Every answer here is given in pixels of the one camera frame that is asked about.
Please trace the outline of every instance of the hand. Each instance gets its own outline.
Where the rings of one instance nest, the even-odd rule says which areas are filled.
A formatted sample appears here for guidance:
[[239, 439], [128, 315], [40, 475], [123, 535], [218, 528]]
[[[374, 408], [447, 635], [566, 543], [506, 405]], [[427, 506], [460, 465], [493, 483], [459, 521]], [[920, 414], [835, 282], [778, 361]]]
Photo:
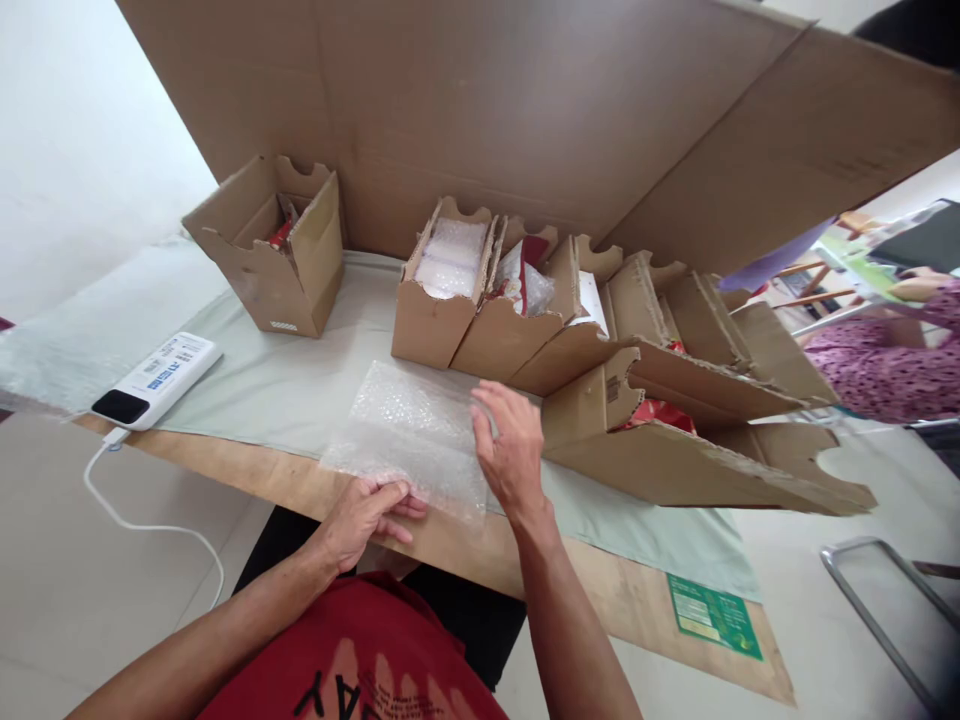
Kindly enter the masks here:
[[339, 575], [356, 566], [371, 535], [413, 542], [410, 531], [386, 513], [419, 519], [427, 514], [427, 504], [410, 495], [402, 480], [380, 485], [374, 478], [353, 478], [303, 551], [315, 553], [321, 565]]
[[938, 273], [928, 267], [908, 270], [913, 277], [901, 280], [890, 288], [890, 294], [906, 302], [927, 302], [944, 285], [952, 280], [951, 275]]
[[500, 431], [494, 440], [486, 413], [471, 406], [477, 459], [503, 511], [513, 519], [517, 513], [544, 508], [547, 501], [540, 487], [543, 432], [539, 408], [489, 380], [481, 380], [471, 394], [490, 409]]

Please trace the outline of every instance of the charging cable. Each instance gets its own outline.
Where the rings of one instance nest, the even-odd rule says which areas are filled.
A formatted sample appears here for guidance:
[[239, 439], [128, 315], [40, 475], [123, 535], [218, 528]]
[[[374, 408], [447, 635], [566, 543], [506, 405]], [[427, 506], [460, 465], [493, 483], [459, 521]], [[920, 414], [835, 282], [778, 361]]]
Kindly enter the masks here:
[[114, 428], [103, 438], [103, 445], [100, 446], [100, 449], [94, 453], [93, 457], [90, 458], [90, 462], [87, 463], [87, 468], [83, 471], [83, 484], [87, 486], [87, 490], [97, 499], [103, 509], [107, 511], [107, 514], [113, 518], [113, 521], [117, 523], [120, 527], [125, 527], [127, 530], [165, 530], [167, 532], [182, 532], [187, 535], [193, 535], [197, 540], [203, 543], [204, 547], [210, 551], [210, 554], [213, 555], [214, 561], [217, 563], [217, 570], [220, 573], [220, 584], [217, 586], [217, 596], [213, 599], [213, 603], [210, 605], [210, 610], [213, 610], [217, 603], [220, 602], [220, 594], [223, 592], [223, 563], [220, 562], [220, 556], [217, 555], [217, 551], [213, 548], [213, 545], [210, 544], [210, 541], [207, 540], [203, 535], [198, 533], [196, 530], [190, 530], [189, 528], [177, 527], [176, 525], [134, 525], [133, 523], [128, 523], [120, 514], [113, 508], [107, 499], [100, 494], [100, 491], [93, 486], [93, 482], [90, 480], [90, 472], [93, 470], [93, 466], [97, 464], [97, 460], [100, 459], [100, 456], [105, 452], [116, 452], [123, 447], [123, 441], [130, 436], [129, 430], [124, 430], [123, 428]]

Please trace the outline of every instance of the tiled floor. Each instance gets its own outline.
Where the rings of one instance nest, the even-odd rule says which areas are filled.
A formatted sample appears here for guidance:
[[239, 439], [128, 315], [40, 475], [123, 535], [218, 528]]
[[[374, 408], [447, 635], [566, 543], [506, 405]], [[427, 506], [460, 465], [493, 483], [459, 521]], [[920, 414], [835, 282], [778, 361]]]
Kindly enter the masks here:
[[[822, 464], [869, 484], [869, 516], [825, 518], [738, 511], [797, 694], [787, 708], [666, 658], [615, 642], [647, 718], [905, 717], [915, 699], [824, 571], [825, 543], [870, 534], [909, 558], [960, 564], [960, 482], [912, 434], [870, 423], [842, 435]], [[0, 717], [62, 716], [138, 654], [207, 607], [216, 571], [192, 538], [115, 527], [82, 487], [99, 439], [85, 430], [15, 415], [0, 425]], [[126, 449], [94, 481], [132, 521], [194, 527], [220, 549], [232, 589], [271, 507]], [[882, 560], [849, 561], [918, 668], [948, 637]], [[952, 600], [960, 588], [941, 586]], [[546, 718], [533, 650], [521, 635], [497, 697], [511, 717]]]

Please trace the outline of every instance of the green sticker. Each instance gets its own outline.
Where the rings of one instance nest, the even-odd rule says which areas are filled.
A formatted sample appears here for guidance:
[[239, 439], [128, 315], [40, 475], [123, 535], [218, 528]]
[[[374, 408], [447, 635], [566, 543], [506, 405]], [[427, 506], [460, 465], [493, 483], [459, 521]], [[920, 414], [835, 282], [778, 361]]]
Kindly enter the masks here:
[[747, 606], [736, 595], [717, 592], [667, 573], [677, 627], [743, 655], [763, 660]]

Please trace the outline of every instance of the pink floral shirt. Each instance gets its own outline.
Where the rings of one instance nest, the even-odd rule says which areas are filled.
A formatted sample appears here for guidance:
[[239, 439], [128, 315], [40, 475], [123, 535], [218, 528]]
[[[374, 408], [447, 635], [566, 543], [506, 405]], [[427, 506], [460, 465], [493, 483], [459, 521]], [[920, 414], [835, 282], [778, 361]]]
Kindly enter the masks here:
[[886, 323], [861, 318], [810, 341], [807, 356], [845, 408], [894, 424], [960, 415], [960, 280], [940, 288], [924, 310], [947, 321], [950, 336], [939, 347], [892, 345]]

